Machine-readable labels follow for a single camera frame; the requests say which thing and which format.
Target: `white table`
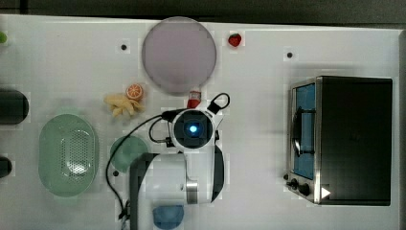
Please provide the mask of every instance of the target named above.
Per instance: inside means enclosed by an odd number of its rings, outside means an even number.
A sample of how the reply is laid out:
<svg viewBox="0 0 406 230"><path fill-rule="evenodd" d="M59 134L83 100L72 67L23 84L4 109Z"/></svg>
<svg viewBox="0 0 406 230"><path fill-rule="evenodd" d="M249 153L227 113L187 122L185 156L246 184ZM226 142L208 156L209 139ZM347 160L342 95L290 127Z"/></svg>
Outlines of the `white table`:
<svg viewBox="0 0 406 230"><path fill-rule="evenodd" d="M2 230L119 229L119 205L103 177L110 147L146 118L186 102L186 97L160 92L143 69L141 45L156 23L0 15L0 31L9 35L8 44L0 46L0 84L12 84L31 104L22 124L0 126L0 154L14 165L11 175L0 179ZM226 185L213 204L185 207L179 229L398 229L399 31L203 25L213 33L218 54L203 97L227 92L232 100L220 126ZM237 50L227 45L232 31L244 38ZM127 45L126 51L120 50L122 44ZM286 58L288 52L293 58ZM319 75L394 80L391 206L314 206L284 188L287 89L292 82ZM123 92L133 82L146 86L147 111L132 120L113 119L103 96ZM40 130L61 106L79 107L100 138L98 174L77 199L54 197L37 172ZM138 134L147 133L143 129ZM151 148L166 150L152 144ZM125 199L127 181L126 174L113 178Z"/></svg>

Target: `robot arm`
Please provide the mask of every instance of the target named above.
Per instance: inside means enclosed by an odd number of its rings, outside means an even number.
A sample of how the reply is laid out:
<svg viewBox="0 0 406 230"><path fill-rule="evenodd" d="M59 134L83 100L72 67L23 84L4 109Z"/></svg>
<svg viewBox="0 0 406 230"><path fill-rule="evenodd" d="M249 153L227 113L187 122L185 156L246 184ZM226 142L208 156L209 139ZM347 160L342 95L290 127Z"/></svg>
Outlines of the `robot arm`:
<svg viewBox="0 0 406 230"><path fill-rule="evenodd" d="M166 114L171 141L181 154L145 153L131 165L131 230L153 229L155 207L210 203L221 191L224 164L215 141L223 116L209 108L200 104Z"/></svg>

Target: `black toaster oven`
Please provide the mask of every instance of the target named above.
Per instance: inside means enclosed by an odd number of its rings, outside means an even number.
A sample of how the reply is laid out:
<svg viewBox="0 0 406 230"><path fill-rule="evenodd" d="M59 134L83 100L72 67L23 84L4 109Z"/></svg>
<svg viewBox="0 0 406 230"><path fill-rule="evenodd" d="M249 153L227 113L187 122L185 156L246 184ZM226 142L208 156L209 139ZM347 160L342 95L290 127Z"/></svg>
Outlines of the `black toaster oven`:
<svg viewBox="0 0 406 230"><path fill-rule="evenodd" d="M392 80L321 76L289 95L289 190L316 204L390 205Z"/></svg>

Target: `dark cup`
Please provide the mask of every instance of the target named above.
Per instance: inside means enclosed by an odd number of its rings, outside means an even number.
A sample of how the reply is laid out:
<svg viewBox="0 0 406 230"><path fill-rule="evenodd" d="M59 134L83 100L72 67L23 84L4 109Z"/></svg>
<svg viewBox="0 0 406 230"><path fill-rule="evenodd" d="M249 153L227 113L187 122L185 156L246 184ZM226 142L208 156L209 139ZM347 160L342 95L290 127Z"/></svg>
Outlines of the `dark cup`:
<svg viewBox="0 0 406 230"><path fill-rule="evenodd" d="M12 164L9 158L0 156L0 178L10 174L12 170Z"/></svg>
<svg viewBox="0 0 406 230"><path fill-rule="evenodd" d="M0 89L0 125L16 125L24 121L29 111L27 98L13 89Z"/></svg>

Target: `oven door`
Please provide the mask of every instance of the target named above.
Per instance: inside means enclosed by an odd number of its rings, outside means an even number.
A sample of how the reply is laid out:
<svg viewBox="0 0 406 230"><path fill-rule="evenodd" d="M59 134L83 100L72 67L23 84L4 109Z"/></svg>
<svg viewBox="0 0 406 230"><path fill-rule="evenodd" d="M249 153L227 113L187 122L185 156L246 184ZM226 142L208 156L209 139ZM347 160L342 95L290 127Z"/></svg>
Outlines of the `oven door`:
<svg viewBox="0 0 406 230"><path fill-rule="evenodd" d="M293 88L291 125L291 170L306 179L314 179L315 83Z"/></svg>

